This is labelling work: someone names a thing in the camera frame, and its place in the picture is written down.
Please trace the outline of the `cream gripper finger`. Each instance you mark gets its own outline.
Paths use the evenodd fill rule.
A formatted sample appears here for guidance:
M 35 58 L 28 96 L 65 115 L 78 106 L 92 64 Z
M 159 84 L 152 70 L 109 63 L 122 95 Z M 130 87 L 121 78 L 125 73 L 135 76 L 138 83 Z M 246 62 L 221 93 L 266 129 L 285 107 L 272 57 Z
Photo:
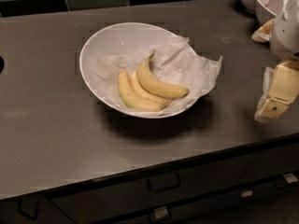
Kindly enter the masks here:
M 299 95 L 299 62 L 286 61 L 278 64 L 270 84 L 262 114 L 279 118 Z
M 266 115 L 262 114 L 262 107 L 265 104 L 265 101 L 267 99 L 273 75 L 274 75 L 274 69 L 271 67 L 266 67 L 263 73 L 263 95 L 261 96 L 257 104 L 257 109 L 254 114 L 254 119 L 261 123 L 266 123 L 271 120 Z

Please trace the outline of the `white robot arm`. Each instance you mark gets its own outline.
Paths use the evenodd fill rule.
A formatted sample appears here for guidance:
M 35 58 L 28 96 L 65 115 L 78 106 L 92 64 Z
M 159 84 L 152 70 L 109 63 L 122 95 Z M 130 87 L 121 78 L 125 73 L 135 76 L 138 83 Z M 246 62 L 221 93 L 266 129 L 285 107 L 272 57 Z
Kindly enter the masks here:
M 263 95 L 254 118 L 267 122 L 281 117 L 299 95 L 299 0 L 288 0 L 251 39 L 268 42 L 270 51 L 281 59 L 275 68 L 266 67 L 263 73 Z

